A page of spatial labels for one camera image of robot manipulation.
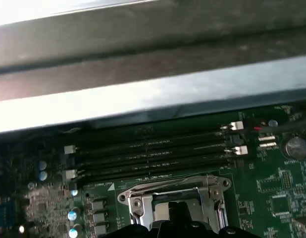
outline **green circuit board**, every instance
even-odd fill
[[[274,135],[253,131],[242,132],[242,139],[247,145],[249,154],[247,157],[234,160],[233,165],[205,165],[145,176],[137,176],[133,167],[126,177],[122,172],[119,178],[106,174],[100,181],[85,183],[77,189],[78,194],[74,196],[61,179],[62,166],[59,159],[60,154],[63,153],[63,147],[67,145],[77,147],[92,145],[92,148],[95,149],[108,145],[127,145],[132,141],[141,143],[150,139],[160,140],[162,143],[168,138],[186,134],[192,136],[184,144],[181,141],[179,147],[189,148],[194,146],[192,142],[194,134],[198,136],[201,131],[231,121],[255,120],[260,125],[268,125],[270,120],[276,120],[278,124],[296,120],[302,116],[302,113],[293,112],[293,107],[292,105],[278,105],[77,132],[29,142],[24,145],[27,146],[27,149],[22,151],[11,150],[11,147],[8,146],[7,156],[13,161],[9,166],[13,167],[21,160],[23,164],[27,164],[26,169],[21,168],[24,170],[23,177],[20,177],[19,171],[15,176],[19,181],[18,194],[30,198],[33,202],[32,205],[25,208],[27,220],[34,220],[37,224],[33,237],[69,237],[68,231],[74,223],[68,220],[67,214],[73,207],[79,207],[82,211],[79,220],[83,228],[82,236],[95,238],[93,229],[89,229],[89,226],[93,226],[90,224],[92,214],[89,214],[86,209],[95,199],[105,201],[106,229],[108,233],[113,232],[131,223],[128,206],[117,201],[119,193],[139,183],[206,174],[229,178],[232,181],[232,186],[224,192],[229,225],[240,227],[260,237],[303,237],[304,234],[293,224],[293,219],[306,215],[306,159],[289,159],[284,155],[282,148],[284,141],[287,141],[288,138],[300,136],[306,140],[306,128]],[[262,137],[272,139],[262,141],[260,140]],[[44,144],[44,147],[40,149],[35,147],[37,149],[34,150],[34,144]],[[42,160],[46,161],[46,171],[49,174],[44,181],[37,179],[39,170],[36,164]],[[29,190],[28,185],[31,181],[35,184],[35,188]]]

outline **metal frame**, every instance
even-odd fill
[[[0,132],[99,118],[96,127],[115,126],[297,100],[306,100],[306,56],[0,101]]]
[[[158,189],[177,185],[189,185],[190,188],[156,192]],[[231,180],[228,178],[213,175],[193,176],[136,185],[119,194],[117,199],[120,203],[129,206],[133,224],[141,224],[150,230],[154,222],[152,207],[154,196],[195,191],[200,197],[203,209],[204,220],[200,222],[210,224],[212,230],[219,233],[220,229],[228,226],[223,192],[230,186]]]
[[[71,14],[43,14],[41,19],[1,25],[0,71],[306,26],[306,0],[252,0],[251,4],[243,0],[154,0],[107,8],[98,2],[91,10],[87,6]],[[9,7],[5,17],[13,12]],[[16,9],[18,15],[36,10],[34,6]],[[72,10],[69,5],[61,12]]]

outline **microchip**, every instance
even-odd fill
[[[61,234],[67,233],[67,227],[65,224],[58,225],[57,229],[58,229],[58,232]]]
[[[94,223],[103,223],[105,222],[105,213],[95,213],[93,215]]]
[[[281,216],[290,213],[289,201],[286,194],[272,196],[271,208],[274,216]]]
[[[239,207],[240,215],[247,214],[247,213],[248,213],[248,209],[246,207]]]
[[[104,209],[104,201],[92,202],[92,208],[94,211]]]
[[[87,215],[87,220],[93,221],[94,220],[94,216],[93,215]]]
[[[63,197],[63,196],[64,196],[64,191],[58,191],[58,192],[57,192],[57,195],[58,195],[59,197]]]
[[[95,226],[95,235],[96,237],[102,236],[107,234],[107,226],[106,225],[99,225]]]
[[[278,191],[283,188],[281,178],[265,179],[260,181],[261,192]]]
[[[50,226],[45,226],[43,229],[44,233],[49,233],[50,232]]]
[[[86,207],[86,209],[90,209],[90,210],[93,208],[91,203],[86,204],[85,207]]]
[[[39,212],[45,212],[45,210],[46,210],[45,203],[39,203],[38,204],[38,210],[39,210]]]
[[[70,193],[70,191],[68,189],[64,190],[64,197],[71,197],[72,194]]]

